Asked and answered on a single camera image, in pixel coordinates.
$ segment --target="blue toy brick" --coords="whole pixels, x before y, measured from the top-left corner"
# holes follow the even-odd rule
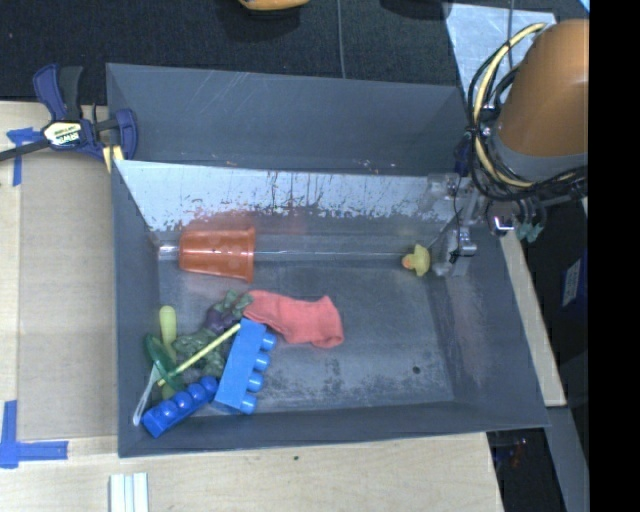
[[[214,401],[244,414],[253,413],[256,397],[250,393],[257,393],[262,389],[262,373],[270,363],[267,352],[275,344],[276,336],[267,332],[265,325],[243,318],[231,346]]]
[[[142,424],[153,437],[158,438],[204,404],[211,402],[217,389],[218,381],[206,375],[198,382],[189,384],[184,391],[179,391],[145,412]]]

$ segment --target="clamp label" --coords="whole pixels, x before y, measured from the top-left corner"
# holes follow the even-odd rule
[[[51,145],[58,148],[75,148],[83,140],[80,123],[58,121],[47,126],[42,133]]]

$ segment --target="black floor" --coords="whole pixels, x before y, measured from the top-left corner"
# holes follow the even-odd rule
[[[558,21],[588,16],[579,0],[460,3],[513,5]],[[35,100],[33,73],[52,62],[83,66],[79,101],[98,105],[106,104],[107,62],[458,85],[446,13],[438,0],[310,0],[273,19],[249,16],[236,0],[6,1],[0,99]],[[561,367],[586,349],[586,315],[559,308],[562,273],[586,248],[578,206],[551,208],[539,239],[523,244]],[[588,459],[588,400],[572,412]],[[489,433],[489,440],[507,512],[565,510],[543,431]]]

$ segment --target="black cable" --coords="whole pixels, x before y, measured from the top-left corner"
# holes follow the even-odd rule
[[[456,248],[449,253],[449,263],[453,264],[460,257],[460,210],[456,207],[456,198],[458,197],[458,191],[460,190],[460,184],[462,183],[462,174],[458,176],[458,184],[453,191],[453,213],[456,218]]]

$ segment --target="blue clamp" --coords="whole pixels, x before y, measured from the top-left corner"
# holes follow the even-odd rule
[[[231,346],[214,401],[252,414],[257,401],[250,393],[262,389],[262,373],[271,362],[267,352],[275,344],[276,336],[267,332],[265,325],[247,318],[240,320],[240,330]]]
[[[38,142],[44,139],[42,134],[33,128],[9,130],[7,137],[15,146],[22,146],[24,143]],[[17,187],[20,183],[22,183],[22,157],[18,155],[13,162],[13,186]]]
[[[33,87],[49,111],[51,121],[40,131],[40,138],[0,152],[0,162],[10,158],[50,148],[54,151],[75,151],[104,162],[105,144],[99,134],[105,130],[119,129],[119,145],[124,158],[133,158],[138,146],[136,120],[131,109],[121,109],[114,118],[91,123],[82,117],[77,104],[77,86],[82,68],[60,68],[49,64],[33,77]]]
[[[217,389],[218,381],[210,375],[205,375],[198,382],[189,384],[184,391],[178,391],[171,398],[163,400],[145,412],[142,424],[157,439],[204,404],[211,402]]]
[[[0,468],[15,469],[21,461],[66,460],[69,441],[21,443],[16,441],[16,400],[4,403]]]

